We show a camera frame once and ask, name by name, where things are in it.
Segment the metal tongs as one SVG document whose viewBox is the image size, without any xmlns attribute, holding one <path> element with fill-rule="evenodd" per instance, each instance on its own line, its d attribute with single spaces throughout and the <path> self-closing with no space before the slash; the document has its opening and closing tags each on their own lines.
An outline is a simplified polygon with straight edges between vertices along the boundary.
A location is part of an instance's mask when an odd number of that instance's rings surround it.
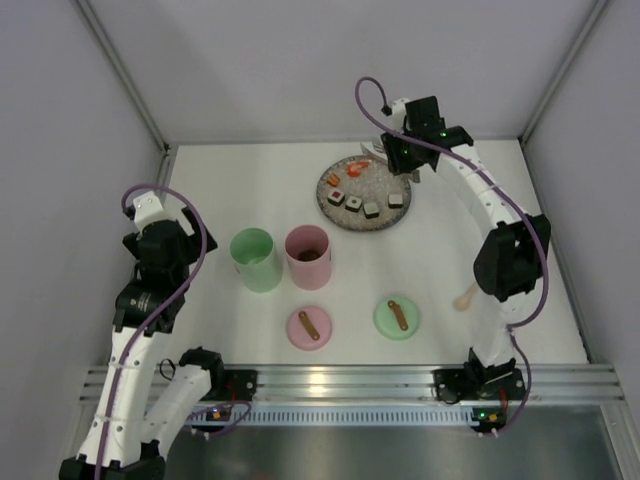
<svg viewBox="0 0 640 480">
<path fill-rule="evenodd" d="M 383 151 L 383 146 L 380 142 L 361 142 L 360 149 L 363 155 L 379 160 L 384 164 L 388 164 L 387 155 Z M 411 183 L 419 184 L 421 182 L 421 175 L 418 170 L 404 173 L 403 176 Z"/>
</svg>

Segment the orange shrimp piece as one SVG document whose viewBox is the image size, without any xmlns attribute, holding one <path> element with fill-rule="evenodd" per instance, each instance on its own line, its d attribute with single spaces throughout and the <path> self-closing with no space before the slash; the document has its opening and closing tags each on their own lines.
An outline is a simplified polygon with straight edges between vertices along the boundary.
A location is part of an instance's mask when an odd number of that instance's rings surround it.
<svg viewBox="0 0 640 480">
<path fill-rule="evenodd" d="M 346 166 L 346 173 L 351 178 L 357 178 L 357 177 L 360 177 L 362 174 L 362 171 L 367 169 L 369 166 L 370 166 L 369 161 L 352 162 Z"/>
</svg>

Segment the orange striped salmon piece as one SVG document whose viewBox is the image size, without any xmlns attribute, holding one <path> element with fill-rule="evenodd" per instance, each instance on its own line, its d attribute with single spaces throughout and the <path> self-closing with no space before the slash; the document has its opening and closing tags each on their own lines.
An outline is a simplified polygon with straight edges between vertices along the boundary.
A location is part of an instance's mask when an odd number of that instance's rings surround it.
<svg viewBox="0 0 640 480">
<path fill-rule="evenodd" d="M 331 174 L 327 179 L 327 183 L 333 187 L 337 187 L 340 184 L 340 177 L 338 175 Z"/>
</svg>

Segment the brown seaweed piece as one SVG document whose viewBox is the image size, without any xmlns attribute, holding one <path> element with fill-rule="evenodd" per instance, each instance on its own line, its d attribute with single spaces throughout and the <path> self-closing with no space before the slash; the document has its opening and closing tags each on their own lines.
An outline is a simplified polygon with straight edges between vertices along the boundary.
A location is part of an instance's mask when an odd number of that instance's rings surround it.
<svg viewBox="0 0 640 480">
<path fill-rule="evenodd" d="M 319 259 L 321 254 L 314 249 L 307 249 L 298 254 L 297 259 L 301 262 L 311 262 Z"/>
</svg>

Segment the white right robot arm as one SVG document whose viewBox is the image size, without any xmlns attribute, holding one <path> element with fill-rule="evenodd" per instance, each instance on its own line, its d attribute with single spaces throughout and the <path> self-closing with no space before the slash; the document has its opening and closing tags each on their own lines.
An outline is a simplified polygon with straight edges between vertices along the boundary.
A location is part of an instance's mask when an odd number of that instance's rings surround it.
<svg viewBox="0 0 640 480">
<path fill-rule="evenodd" d="M 412 174 L 430 167 L 457 195 L 483 238 L 468 293 L 483 294 L 489 310 L 473 329 L 463 365 L 435 373 L 436 396 L 448 404 L 520 399 L 524 382 L 508 327 L 521 321 L 528 295 L 544 282 L 550 222 L 507 199 L 469 133 L 446 125 L 435 97 L 385 102 L 382 112 L 392 128 L 381 136 L 389 171 Z"/>
</svg>

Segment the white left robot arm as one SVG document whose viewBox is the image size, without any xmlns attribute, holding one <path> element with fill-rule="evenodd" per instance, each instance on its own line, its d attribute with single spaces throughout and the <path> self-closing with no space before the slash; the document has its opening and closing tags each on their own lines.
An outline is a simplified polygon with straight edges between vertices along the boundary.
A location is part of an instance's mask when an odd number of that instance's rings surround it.
<svg viewBox="0 0 640 480">
<path fill-rule="evenodd" d="M 61 479 L 163 478 L 169 450 L 193 408 L 219 397 L 226 386 L 221 355 L 197 347 L 181 356 L 164 392 L 149 401 L 186 291 L 217 243 L 192 207 L 181 211 L 192 233 L 162 205 L 136 201 L 125 212 L 137 228 L 123 239 L 136 260 L 136 276 L 116 299 L 98 407 L 78 453 L 62 462 Z"/>
</svg>

